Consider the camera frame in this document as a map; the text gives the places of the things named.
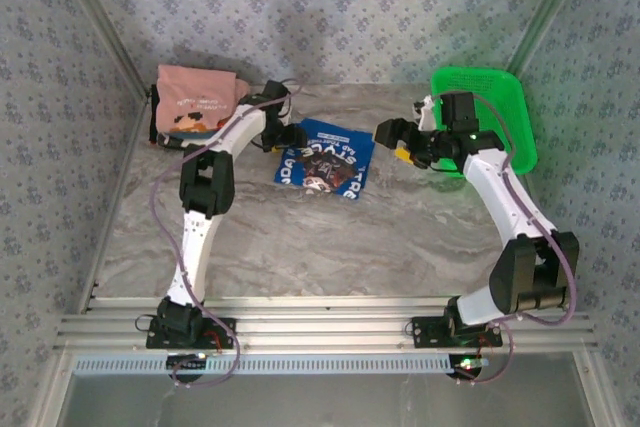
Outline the aluminium frame post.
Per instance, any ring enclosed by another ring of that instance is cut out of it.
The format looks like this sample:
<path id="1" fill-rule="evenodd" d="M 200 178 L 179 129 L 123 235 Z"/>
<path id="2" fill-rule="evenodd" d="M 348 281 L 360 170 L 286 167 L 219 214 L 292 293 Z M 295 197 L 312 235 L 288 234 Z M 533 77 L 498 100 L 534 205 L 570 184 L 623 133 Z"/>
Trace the aluminium frame post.
<path id="1" fill-rule="evenodd" d="M 129 52 L 121 41 L 115 25 L 100 0 L 78 0 L 98 37 L 123 76 L 129 90 L 138 98 L 147 95 L 146 84 L 140 76 Z"/>
<path id="2" fill-rule="evenodd" d="M 510 57 L 507 65 L 509 73 L 516 77 L 524 74 L 565 2 L 566 0 L 540 0 L 517 48 Z"/>

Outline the aluminium mounting rail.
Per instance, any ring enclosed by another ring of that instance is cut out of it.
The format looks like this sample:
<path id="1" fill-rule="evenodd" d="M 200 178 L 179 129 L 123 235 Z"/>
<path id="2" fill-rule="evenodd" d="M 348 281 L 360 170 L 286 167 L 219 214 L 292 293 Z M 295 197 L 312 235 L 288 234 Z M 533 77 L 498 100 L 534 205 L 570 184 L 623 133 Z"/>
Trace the aluminium mounting rail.
<path id="1" fill-rule="evenodd" d="M 97 297 L 86 313 L 62 318 L 54 347 L 78 352 L 140 352 L 156 298 Z M 206 306 L 237 320 L 245 354 L 404 353 L 408 322 L 439 316 L 444 297 L 306 296 L 209 298 Z"/>

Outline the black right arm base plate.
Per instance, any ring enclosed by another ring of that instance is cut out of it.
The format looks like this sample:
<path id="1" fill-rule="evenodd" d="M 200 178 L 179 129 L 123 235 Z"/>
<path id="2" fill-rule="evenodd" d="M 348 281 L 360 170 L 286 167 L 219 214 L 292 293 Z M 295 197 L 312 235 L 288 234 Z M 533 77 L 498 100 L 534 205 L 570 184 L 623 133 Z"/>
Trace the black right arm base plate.
<path id="1" fill-rule="evenodd" d="M 499 328 L 487 324 L 467 326 L 450 317 L 413 317 L 410 322 L 415 348 L 502 347 Z"/>

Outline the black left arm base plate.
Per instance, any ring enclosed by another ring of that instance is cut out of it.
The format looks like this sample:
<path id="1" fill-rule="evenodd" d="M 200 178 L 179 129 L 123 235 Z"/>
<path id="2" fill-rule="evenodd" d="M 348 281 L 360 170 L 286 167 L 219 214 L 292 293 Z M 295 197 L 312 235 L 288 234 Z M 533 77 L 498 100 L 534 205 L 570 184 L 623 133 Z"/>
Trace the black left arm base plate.
<path id="1" fill-rule="evenodd" d="M 196 349 L 232 350 L 234 340 L 227 331 L 209 318 L 204 318 L 195 328 L 186 333 L 163 327 L 154 317 L 149 325 L 145 347 L 147 349 Z"/>

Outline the pink folded t-shirt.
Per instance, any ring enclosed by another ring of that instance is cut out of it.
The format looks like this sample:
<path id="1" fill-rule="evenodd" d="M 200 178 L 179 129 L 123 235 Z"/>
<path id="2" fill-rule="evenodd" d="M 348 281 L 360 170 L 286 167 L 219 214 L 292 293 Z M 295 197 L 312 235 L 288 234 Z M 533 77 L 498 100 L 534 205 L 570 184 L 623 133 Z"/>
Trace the pink folded t-shirt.
<path id="1" fill-rule="evenodd" d="M 218 131 L 250 92 L 235 72 L 161 64 L 156 88 L 159 133 L 204 137 Z"/>

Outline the blue printed t-shirt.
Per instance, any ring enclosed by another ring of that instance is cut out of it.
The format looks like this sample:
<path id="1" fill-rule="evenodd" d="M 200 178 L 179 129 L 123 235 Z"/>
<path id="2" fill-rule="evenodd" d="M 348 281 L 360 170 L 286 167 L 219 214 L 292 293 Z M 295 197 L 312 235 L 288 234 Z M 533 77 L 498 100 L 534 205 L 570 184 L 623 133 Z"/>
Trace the blue printed t-shirt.
<path id="1" fill-rule="evenodd" d="M 311 118 L 299 126 L 307 143 L 283 152 L 274 182 L 357 200 L 374 152 L 372 134 Z"/>

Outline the green plastic basket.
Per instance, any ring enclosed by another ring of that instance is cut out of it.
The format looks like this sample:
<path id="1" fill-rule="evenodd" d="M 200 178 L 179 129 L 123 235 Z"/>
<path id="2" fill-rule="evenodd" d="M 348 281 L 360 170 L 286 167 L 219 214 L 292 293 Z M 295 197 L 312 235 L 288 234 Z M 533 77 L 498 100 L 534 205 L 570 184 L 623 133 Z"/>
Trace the green plastic basket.
<path id="1" fill-rule="evenodd" d="M 432 94 L 469 91 L 486 99 L 504 120 L 516 155 L 511 165 L 518 175 L 528 174 L 538 161 L 531 120 L 520 81 L 512 74 L 491 68 L 442 67 L 431 77 Z"/>

